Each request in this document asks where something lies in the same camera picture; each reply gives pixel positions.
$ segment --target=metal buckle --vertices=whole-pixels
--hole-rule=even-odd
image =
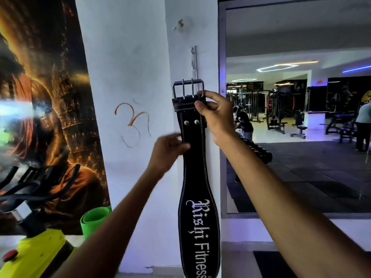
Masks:
[[[205,86],[204,86],[204,82],[203,80],[201,79],[195,79],[193,80],[193,78],[191,80],[187,80],[187,81],[184,81],[181,80],[181,81],[177,81],[177,82],[174,82],[173,84],[173,95],[174,95],[174,99],[177,99],[177,96],[175,94],[175,86],[180,86],[182,85],[183,86],[183,98],[186,98],[186,94],[185,94],[185,90],[184,90],[184,85],[190,85],[192,84],[192,97],[194,97],[194,84],[202,84],[202,96],[203,97],[205,95]]]

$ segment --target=red knob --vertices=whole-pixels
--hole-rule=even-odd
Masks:
[[[17,255],[18,255],[17,250],[11,250],[11,251],[7,252],[5,255],[3,255],[3,262],[14,261],[16,259]]]

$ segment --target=person's left hand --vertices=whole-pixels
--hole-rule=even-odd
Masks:
[[[191,148],[189,143],[178,140],[180,133],[161,136],[152,150],[147,170],[160,178],[172,167],[179,155]]]

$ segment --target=orange painted symbol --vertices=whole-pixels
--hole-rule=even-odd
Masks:
[[[126,143],[126,141],[125,141],[125,139],[123,138],[123,136],[121,136],[121,138],[123,139],[123,142],[125,143],[125,145],[126,145],[127,147],[129,147],[129,148],[133,148],[133,147],[136,147],[136,146],[139,144],[140,137],[141,137],[141,135],[140,135],[140,131],[138,130],[138,128],[137,128],[136,126],[133,125],[134,122],[135,122],[135,120],[136,120],[139,116],[141,116],[142,114],[147,114],[147,116],[148,116],[148,118],[147,118],[147,130],[148,130],[148,134],[151,136],[151,133],[150,133],[150,115],[149,115],[147,112],[145,112],[145,111],[139,112],[137,115],[135,115],[134,108],[132,107],[132,105],[129,104],[129,103],[126,103],[126,102],[120,103],[120,104],[116,107],[116,109],[115,109],[115,115],[117,115],[117,110],[118,110],[118,108],[119,108],[121,105],[123,105],[123,104],[126,104],[126,105],[130,106],[130,108],[131,108],[131,111],[132,111],[133,114],[132,114],[132,117],[131,117],[131,119],[130,119],[130,121],[129,121],[128,127],[133,127],[134,129],[137,130],[137,132],[138,132],[138,134],[139,134],[139,139],[138,139],[138,142],[137,142],[137,144],[136,144],[135,146],[129,146],[129,145]]]

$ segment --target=gray t-shirt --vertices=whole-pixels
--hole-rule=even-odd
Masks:
[[[371,103],[367,103],[360,107],[356,122],[371,123]]]

